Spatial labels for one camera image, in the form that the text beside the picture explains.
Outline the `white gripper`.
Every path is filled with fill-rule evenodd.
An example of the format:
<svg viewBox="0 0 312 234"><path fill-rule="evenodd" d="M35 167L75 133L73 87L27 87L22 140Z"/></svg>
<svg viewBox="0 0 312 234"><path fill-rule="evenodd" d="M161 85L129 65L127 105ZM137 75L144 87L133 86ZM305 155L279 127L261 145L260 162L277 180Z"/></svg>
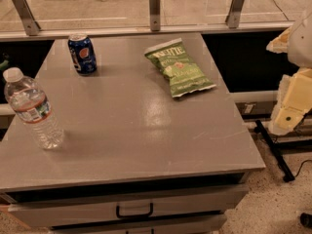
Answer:
<svg viewBox="0 0 312 234"><path fill-rule="evenodd" d="M268 125L271 134L284 136L312 109L312 8L303 11L292 29L285 29L270 41L266 50L276 54L288 52L289 61L301 67L293 76L282 77Z"/></svg>

